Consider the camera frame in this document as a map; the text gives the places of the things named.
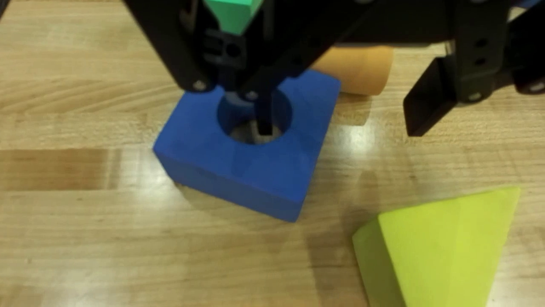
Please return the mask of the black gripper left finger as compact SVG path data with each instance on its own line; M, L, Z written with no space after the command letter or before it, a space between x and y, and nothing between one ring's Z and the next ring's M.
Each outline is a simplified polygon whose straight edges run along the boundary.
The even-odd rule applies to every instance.
M262 136L270 136L272 134L272 126L274 126L274 91L276 86L269 85L259 91L259 97L255 100L255 119L257 119L257 131Z

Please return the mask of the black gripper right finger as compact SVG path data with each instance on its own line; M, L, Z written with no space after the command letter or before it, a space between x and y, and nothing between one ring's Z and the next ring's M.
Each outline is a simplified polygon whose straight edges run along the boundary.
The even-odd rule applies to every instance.
M456 105L444 57L434 57L403 98L408 136L424 136Z

